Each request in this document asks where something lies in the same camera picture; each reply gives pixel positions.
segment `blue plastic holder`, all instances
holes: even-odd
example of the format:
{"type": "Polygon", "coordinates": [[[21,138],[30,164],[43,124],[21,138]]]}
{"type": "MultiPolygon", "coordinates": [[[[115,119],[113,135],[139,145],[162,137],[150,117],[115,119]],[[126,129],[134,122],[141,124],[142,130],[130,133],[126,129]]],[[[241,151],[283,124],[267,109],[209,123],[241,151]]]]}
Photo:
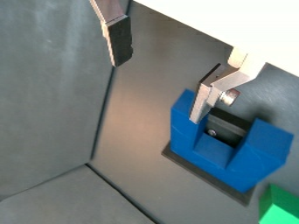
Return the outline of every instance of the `blue plastic holder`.
{"type": "Polygon", "coordinates": [[[257,119],[237,148],[205,133],[209,116],[190,121],[194,92],[185,90],[173,106],[171,150],[245,193],[285,163],[294,135],[257,119]]]}

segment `gray floor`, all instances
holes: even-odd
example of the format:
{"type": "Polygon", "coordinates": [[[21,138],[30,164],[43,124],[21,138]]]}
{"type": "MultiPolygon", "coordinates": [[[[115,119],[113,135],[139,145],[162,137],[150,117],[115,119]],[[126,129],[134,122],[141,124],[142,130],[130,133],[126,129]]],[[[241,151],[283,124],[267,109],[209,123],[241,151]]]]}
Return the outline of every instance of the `gray floor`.
{"type": "Polygon", "coordinates": [[[0,203],[2,224],[153,223],[87,166],[0,203]]]}
{"type": "Polygon", "coordinates": [[[186,88],[226,62],[231,46],[134,3],[134,58],[118,70],[93,165],[162,222],[258,223],[267,183],[299,195],[299,78],[267,66],[229,112],[258,116],[295,134],[287,165],[258,185],[249,207],[162,156],[170,141],[170,108],[186,88]]]}

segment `screw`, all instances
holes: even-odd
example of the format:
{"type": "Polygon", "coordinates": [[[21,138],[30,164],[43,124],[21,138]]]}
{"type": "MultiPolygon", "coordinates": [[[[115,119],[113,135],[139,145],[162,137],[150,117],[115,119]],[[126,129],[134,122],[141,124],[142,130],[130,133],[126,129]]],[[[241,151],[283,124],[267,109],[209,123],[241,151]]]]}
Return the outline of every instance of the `screw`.
{"type": "Polygon", "coordinates": [[[231,106],[238,97],[239,97],[239,91],[235,88],[233,88],[227,92],[223,92],[221,94],[219,100],[225,102],[225,104],[231,106]]]}
{"type": "Polygon", "coordinates": [[[218,135],[218,133],[214,129],[209,129],[209,134],[211,137],[215,137],[218,135]]]}

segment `green object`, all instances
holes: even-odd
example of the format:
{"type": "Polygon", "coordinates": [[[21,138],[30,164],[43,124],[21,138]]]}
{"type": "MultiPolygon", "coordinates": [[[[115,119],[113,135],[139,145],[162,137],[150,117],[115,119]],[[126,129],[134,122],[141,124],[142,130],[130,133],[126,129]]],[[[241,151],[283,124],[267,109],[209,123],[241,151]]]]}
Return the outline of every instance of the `green object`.
{"type": "Polygon", "coordinates": [[[259,224],[299,224],[299,198],[277,185],[259,199],[259,224]]]}

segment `gray panel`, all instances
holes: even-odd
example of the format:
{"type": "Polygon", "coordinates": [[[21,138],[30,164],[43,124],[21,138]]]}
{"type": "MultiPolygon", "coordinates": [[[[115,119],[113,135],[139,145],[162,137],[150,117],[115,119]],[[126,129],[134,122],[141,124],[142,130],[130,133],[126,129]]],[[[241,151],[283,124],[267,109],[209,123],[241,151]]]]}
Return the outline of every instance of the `gray panel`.
{"type": "Polygon", "coordinates": [[[0,23],[2,200],[90,161],[111,63],[89,0],[2,1],[0,23]]]}
{"type": "MultiPolygon", "coordinates": [[[[170,108],[186,88],[230,55],[231,46],[134,4],[135,57],[117,70],[106,120],[93,161],[162,223],[258,223],[258,197],[269,182],[299,195],[299,139],[286,167],[257,187],[243,207],[162,155],[170,141],[170,108]]],[[[269,66],[239,87],[233,114],[259,116],[298,134],[299,79],[269,66]]]]}
{"type": "Polygon", "coordinates": [[[85,166],[0,203],[5,224],[153,223],[85,166]]]}

